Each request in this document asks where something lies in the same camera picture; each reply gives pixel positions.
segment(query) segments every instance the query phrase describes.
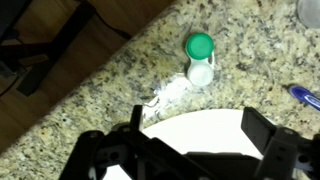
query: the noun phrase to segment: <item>white lid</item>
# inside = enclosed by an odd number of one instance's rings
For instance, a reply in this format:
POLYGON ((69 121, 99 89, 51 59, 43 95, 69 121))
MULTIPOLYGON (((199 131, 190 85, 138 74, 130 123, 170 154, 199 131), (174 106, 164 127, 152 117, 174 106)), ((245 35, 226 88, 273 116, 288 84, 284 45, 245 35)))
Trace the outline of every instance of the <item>white lid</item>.
POLYGON ((195 86, 206 86, 213 79, 213 69, 209 64, 192 63, 188 70, 188 79, 195 86))

